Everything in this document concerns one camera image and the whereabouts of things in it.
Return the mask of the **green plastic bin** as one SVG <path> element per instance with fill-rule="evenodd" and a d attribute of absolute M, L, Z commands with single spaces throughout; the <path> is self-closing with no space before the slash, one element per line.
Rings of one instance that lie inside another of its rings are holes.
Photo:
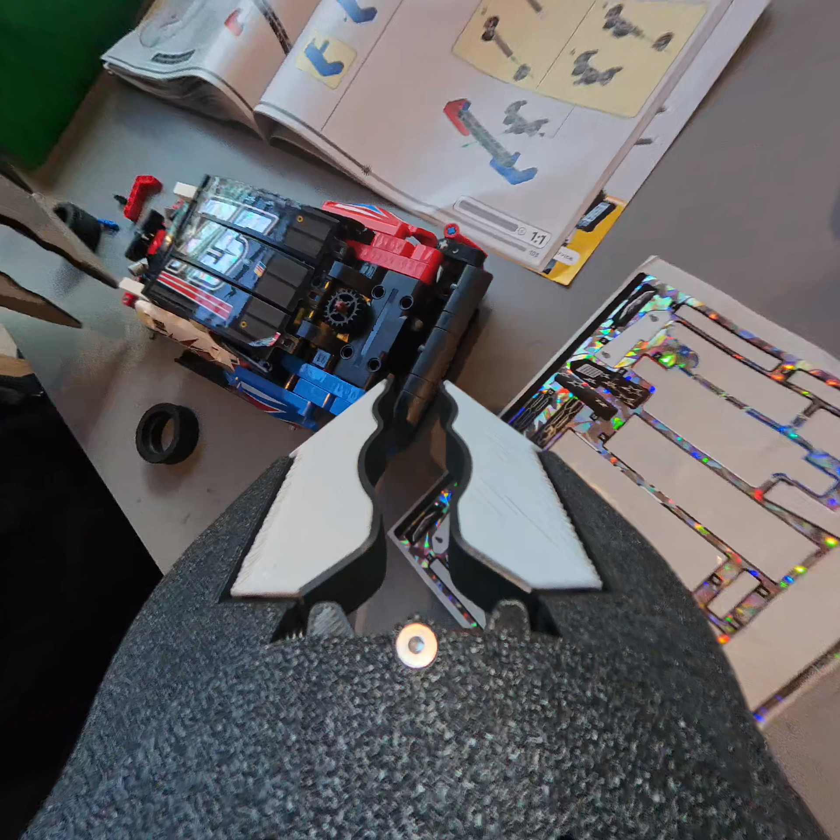
<path fill-rule="evenodd" d="M 41 166 L 78 110 L 100 57 L 126 35 L 141 1 L 1 2 L 2 156 Z"/>

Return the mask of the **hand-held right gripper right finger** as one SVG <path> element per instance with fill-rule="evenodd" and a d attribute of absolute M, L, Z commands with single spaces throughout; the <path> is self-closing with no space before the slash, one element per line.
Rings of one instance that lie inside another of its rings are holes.
<path fill-rule="evenodd" d="M 452 382 L 440 387 L 448 569 L 486 613 L 504 600 L 601 592 L 599 575 L 541 460 L 542 452 Z"/>

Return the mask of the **toy brick race car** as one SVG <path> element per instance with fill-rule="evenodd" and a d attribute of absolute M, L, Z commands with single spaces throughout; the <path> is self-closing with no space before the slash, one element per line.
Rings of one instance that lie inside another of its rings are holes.
<path fill-rule="evenodd" d="M 120 282 L 179 362 L 282 422 L 318 431 L 390 383 L 400 445 L 438 394 L 492 281 L 487 254 L 371 203 L 299 203 L 205 175 Z"/>

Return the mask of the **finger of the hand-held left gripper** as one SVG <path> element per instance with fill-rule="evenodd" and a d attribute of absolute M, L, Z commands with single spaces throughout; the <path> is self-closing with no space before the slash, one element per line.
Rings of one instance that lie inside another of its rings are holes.
<path fill-rule="evenodd" d="M 119 280 L 100 258 L 64 224 L 44 196 L 15 172 L 1 174 L 1 225 L 12 228 L 89 277 L 117 289 Z"/>
<path fill-rule="evenodd" d="M 1 308 L 71 329 L 82 328 L 82 323 L 77 318 L 47 298 L 20 286 L 3 271 L 1 271 Z"/>

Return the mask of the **black rubber tire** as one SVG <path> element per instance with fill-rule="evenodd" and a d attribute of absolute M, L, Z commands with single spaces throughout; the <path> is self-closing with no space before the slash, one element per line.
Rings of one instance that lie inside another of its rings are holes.
<path fill-rule="evenodd" d="M 200 424 L 192 409 L 162 402 L 142 415 L 135 431 L 135 447 L 148 464 L 176 466 L 193 454 L 199 436 Z"/>
<path fill-rule="evenodd" d="M 74 203 L 57 203 L 53 211 L 58 219 L 92 252 L 98 250 L 102 224 L 88 211 Z"/>

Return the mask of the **red angled brick beam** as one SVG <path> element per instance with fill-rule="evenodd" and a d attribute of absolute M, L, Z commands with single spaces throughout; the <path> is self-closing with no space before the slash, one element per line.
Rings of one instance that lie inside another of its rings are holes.
<path fill-rule="evenodd" d="M 162 188 L 161 181 L 153 175 L 136 176 L 123 205 L 123 216 L 131 223 L 137 223 L 147 202 L 158 195 Z"/>

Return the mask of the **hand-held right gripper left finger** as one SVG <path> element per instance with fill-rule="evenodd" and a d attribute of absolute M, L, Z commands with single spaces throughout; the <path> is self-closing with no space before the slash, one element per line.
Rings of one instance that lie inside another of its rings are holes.
<path fill-rule="evenodd" d="M 229 580 L 238 602 L 322 602 L 352 613 L 382 586 L 382 509 L 375 485 L 390 444 L 392 383 L 381 381 L 310 436 L 257 517 Z"/>

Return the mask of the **holographic sticker sheet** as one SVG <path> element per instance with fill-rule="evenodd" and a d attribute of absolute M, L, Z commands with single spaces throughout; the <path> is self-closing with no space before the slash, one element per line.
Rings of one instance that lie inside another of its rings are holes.
<path fill-rule="evenodd" d="M 838 664 L 838 361 L 658 257 L 501 413 L 661 554 L 767 726 Z"/>

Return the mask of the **open instruction booklet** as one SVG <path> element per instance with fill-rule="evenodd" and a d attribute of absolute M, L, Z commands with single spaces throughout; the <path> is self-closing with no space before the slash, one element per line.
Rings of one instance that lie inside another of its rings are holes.
<path fill-rule="evenodd" d="M 101 59 L 568 284 L 768 5 L 153 2 Z"/>

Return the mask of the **grey desk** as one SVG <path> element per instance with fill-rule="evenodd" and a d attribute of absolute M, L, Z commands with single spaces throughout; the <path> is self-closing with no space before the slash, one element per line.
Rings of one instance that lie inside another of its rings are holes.
<path fill-rule="evenodd" d="M 447 382 L 506 408 L 649 256 L 838 361 L 838 2 L 772 2 L 747 40 L 571 288 L 488 258 Z M 22 838 L 829 838 L 676 573 L 562 458 L 541 455 L 605 594 L 465 631 L 395 550 L 351 613 L 373 626 L 313 633 L 330 602 L 224 594 L 304 433 L 6 226 L 2 271 L 82 321 L 17 345 L 165 571 Z M 179 465 L 135 447 L 157 403 L 198 417 Z"/>

